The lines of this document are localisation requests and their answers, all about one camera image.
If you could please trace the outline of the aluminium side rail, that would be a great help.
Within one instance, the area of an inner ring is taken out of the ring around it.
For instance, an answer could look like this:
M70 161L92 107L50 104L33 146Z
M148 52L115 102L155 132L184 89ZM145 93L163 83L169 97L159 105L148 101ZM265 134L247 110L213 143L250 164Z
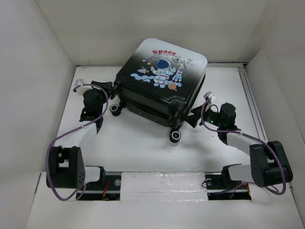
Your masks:
M245 96L247 99L247 103L248 103L248 106L250 109L250 113L251 113L255 128L256 128L257 135L260 139L267 141L268 139L267 139L267 135L266 135L266 132L264 129L264 125L263 125L262 119L260 117L258 107L255 102L252 88L250 86L250 81L247 77L247 72L246 72L246 68L245 68L246 66L247 66L247 63L241 63L240 67L238 68L238 73L239 73L239 76L241 79L241 83L243 85L244 93L245 93Z

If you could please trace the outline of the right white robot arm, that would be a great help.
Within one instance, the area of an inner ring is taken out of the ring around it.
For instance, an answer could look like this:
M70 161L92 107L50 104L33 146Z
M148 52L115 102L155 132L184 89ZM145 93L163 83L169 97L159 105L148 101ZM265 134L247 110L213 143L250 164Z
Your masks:
M192 127L203 125L216 132L220 141L227 146L237 148L250 157L252 180L259 187L270 187L293 180L293 172L284 147L279 141L265 142L242 132L235 125L236 107L230 103L221 105L219 111L211 109L213 105L205 102L193 109L192 115L185 121Z

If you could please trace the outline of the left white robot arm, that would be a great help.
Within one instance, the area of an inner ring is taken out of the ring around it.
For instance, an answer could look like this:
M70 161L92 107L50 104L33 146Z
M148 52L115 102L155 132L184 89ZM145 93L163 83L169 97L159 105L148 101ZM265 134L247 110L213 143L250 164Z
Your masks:
M106 185L104 168L86 166L81 147L100 131L112 88L111 82L76 83L73 91L83 97L84 107L75 130L64 134L62 143L54 142L50 146L46 180L49 188L81 190L85 184L91 184L95 189L101 189Z

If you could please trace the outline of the black kids space suitcase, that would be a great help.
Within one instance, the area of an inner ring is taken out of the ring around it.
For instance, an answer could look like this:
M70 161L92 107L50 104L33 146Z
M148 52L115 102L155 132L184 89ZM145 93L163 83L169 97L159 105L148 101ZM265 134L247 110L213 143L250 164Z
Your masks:
M145 39L116 74L110 106L113 116L127 108L162 126L169 127L170 141L179 131L205 80L207 58L194 51L161 41Z

